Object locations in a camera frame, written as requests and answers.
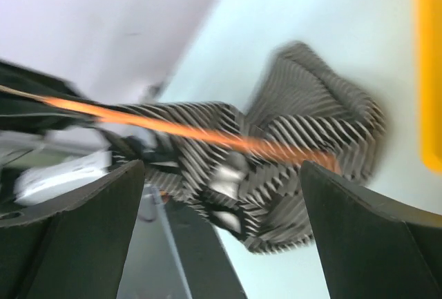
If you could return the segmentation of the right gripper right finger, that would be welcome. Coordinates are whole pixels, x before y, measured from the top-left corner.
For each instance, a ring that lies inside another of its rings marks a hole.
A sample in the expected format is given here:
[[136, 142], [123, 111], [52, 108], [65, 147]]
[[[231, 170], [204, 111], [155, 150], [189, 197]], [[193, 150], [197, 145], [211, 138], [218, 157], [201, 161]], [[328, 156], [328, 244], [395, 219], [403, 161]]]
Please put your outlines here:
[[303, 162], [300, 181], [331, 298], [440, 298], [441, 216]]

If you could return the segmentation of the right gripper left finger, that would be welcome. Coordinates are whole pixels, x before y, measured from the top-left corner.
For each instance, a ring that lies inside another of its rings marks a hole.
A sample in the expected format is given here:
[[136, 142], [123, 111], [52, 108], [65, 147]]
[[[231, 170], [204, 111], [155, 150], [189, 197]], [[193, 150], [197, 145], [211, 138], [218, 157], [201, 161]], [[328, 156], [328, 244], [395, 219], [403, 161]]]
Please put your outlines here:
[[116, 298], [143, 188], [132, 161], [41, 204], [1, 207], [1, 297]]

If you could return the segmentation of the orange hanger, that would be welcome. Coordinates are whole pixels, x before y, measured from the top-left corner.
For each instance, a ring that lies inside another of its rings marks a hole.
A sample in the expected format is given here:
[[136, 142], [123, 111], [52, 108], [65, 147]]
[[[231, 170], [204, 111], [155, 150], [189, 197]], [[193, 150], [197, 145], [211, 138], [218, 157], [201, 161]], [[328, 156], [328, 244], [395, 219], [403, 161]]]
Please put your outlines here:
[[197, 128], [194, 126], [173, 124], [159, 119], [149, 119], [141, 115], [123, 113], [116, 110], [106, 109], [102, 106], [86, 104], [84, 102], [27, 93], [4, 85], [1, 86], [1, 92], [32, 99], [53, 108], [91, 115], [105, 123], [125, 124], [154, 131], [162, 131], [171, 135], [200, 140], [207, 144], [211, 143], [229, 147], [242, 153], [261, 155], [269, 160], [275, 160], [278, 162], [297, 164], [304, 161], [313, 161], [336, 174], [340, 175], [342, 173], [337, 159], [329, 153], [309, 151], [298, 148], [294, 145], [285, 146], [277, 142], [269, 142], [267, 140], [244, 137], [241, 135], [228, 135], [220, 131], [211, 131], [209, 129]]

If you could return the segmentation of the striped tank top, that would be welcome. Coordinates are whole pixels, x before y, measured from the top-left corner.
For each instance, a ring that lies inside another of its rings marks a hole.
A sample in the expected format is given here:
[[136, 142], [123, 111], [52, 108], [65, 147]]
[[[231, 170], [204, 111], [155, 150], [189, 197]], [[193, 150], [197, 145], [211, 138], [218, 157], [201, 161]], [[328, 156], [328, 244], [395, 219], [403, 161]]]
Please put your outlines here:
[[[331, 157], [342, 176], [365, 184], [385, 134], [376, 102], [298, 42], [273, 58], [247, 112], [222, 102], [121, 105], [125, 113], [278, 142]], [[112, 163], [142, 159], [148, 183], [227, 230], [252, 253], [314, 241], [300, 162], [266, 160], [204, 142], [152, 133], [153, 146], [104, 131]]]

